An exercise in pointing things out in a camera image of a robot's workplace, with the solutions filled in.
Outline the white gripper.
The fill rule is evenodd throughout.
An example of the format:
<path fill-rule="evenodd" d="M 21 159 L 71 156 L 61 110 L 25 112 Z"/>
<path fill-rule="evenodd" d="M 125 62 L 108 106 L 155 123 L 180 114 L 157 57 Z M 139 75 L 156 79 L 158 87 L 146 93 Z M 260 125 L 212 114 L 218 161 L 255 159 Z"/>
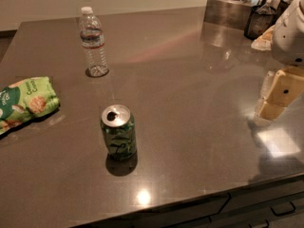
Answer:
<path fill-rule="evenodd" d="M 278 118 L 304 92 L 304 0 L 293 0 L 276 20 L 271 52 L 284 65 L 264 78 L 255 116 L 267 121 Z"/>

